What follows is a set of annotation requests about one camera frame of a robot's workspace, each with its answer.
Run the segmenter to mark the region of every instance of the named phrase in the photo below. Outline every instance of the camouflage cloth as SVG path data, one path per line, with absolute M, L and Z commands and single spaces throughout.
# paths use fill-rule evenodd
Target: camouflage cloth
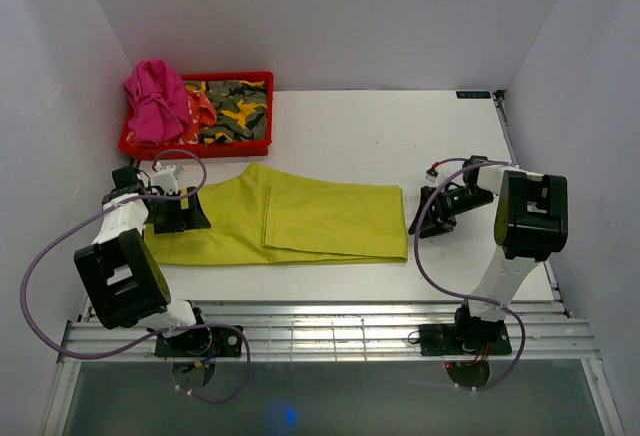
M 204 89 L 216 109 L 216 124 L 200 131 L 205 144 L 260 140 L 267 137 L 267 88 L 263 81 L 186 81 Z

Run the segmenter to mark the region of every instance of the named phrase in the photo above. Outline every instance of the white tabletop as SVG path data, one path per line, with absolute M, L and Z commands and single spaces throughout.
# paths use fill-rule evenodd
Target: white tabletop
M 452 91 L 287 91 L 274 98 L 273 144 L 263 158 L 207 160 L 208 182 L 237 176 L 250 161 L 335 182 L 395 184 L 404 192 L 407 226 L 426 169 L 446 157 L 509 152 L 491 100 L 459 100 Z M 181 182 L 199 167 L 182 161 Z M 145 162 L 141 166 L 149 168 Z M 450 234 L 421 241 L 422 261 L 443 286 L 471 292 L 493 255 L 495 203 L 460 215 Z M 420 276 L 410 245 L 406 264 L 238 267 L 162 266 L 174 298 L 198 301 L 393 302 L 451 300 Z M 516 301 L 550 301 L 544 267 L 525 280 Z

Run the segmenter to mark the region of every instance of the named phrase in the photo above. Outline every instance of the folded yellow cloth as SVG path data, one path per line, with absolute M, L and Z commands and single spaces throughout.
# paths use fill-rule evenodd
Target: folded yellow cloth
M 328 183 L 252 163 L 198 193 L 211 229 L 144 239 L 160 264 L 378 263 L 407 260 L 402 190 Z

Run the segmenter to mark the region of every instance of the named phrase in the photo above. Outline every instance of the pink cloth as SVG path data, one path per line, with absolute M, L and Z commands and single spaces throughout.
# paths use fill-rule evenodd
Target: pink cloth
M 189 127 L 187 88 L 165 61 L 138 63 L 124 82 L 133 118 L 129 129 L 137 146 L 158 146 L 178 139 Z

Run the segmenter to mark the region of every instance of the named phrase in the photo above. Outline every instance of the yellow shirt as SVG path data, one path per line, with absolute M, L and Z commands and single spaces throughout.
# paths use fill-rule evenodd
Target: yellow shirt
M 379 263 L 407 260 L 402 190 L 328 183 L 252 163 L 198 193 L 211 229 L 144 234 L 160 264 Z

